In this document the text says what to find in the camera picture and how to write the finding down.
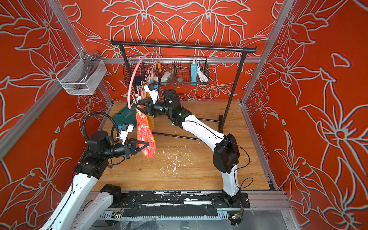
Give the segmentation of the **red patterned insole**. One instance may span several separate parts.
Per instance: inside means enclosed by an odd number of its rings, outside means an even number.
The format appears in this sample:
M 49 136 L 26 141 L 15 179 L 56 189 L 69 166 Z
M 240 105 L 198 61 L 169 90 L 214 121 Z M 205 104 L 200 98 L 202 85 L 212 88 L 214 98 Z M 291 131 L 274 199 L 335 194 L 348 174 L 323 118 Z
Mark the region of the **red patterned insole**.
M 145 157 L 153 158 L 156 154 L 156 142 L 150 129 L 147 116 L 138 109 L 136 109 L 136 121 L 138 129 L 138 141 L 149 143 L 149 145 L 141 152 Z

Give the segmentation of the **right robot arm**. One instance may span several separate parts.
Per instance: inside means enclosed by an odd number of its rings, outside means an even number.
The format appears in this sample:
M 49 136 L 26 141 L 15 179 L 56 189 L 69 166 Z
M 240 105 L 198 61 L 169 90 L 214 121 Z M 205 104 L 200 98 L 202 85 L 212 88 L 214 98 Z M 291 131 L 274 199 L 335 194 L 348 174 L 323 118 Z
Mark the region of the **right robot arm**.
M 165 115 L 169 121 L 181 129 L 195 135 L 213 151 L 213 164 L 221 172 L 224 199 L 235 203 L 241 193 L 237 170 L 240 152 L 232 134 L 224 135 L 201 122 L 192 112 L 184 108 L 175 90 L 166 90 L 163 101 L 154 101 L 153 97 L 133 104 L 140 114 Z

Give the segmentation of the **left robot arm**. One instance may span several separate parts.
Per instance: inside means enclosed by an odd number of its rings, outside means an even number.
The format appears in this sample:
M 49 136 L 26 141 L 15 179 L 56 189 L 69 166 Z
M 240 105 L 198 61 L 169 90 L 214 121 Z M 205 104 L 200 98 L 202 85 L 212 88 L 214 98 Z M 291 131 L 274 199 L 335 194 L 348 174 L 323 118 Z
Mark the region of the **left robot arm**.
M 125 159 L 149 147 L 146 141 L 127 139 L 133 129 L 132 124 L 123 124 L 120 130 L 110 115 L 98 112 L 108 118 L 113 124 L 113 131 L 117 132 L 117 139 L 104 130 L 95 132 L 91 137 L 87 134 L 86 123 L 95 113 L 88 114 L 82 122 L 82 133 L 86 147 L 72 171 L 72 181 L 69 189 L 51 217 L 42 226 L 43 230 L 88 230 L 109 207 L 118 207 L 122 204 L 121 188 L 114 185 L 105 185 L 95 200 L 81 214 L 79 210 L 90 191 L 102 177 L 109 165 L 109 160 L 117 157 Z

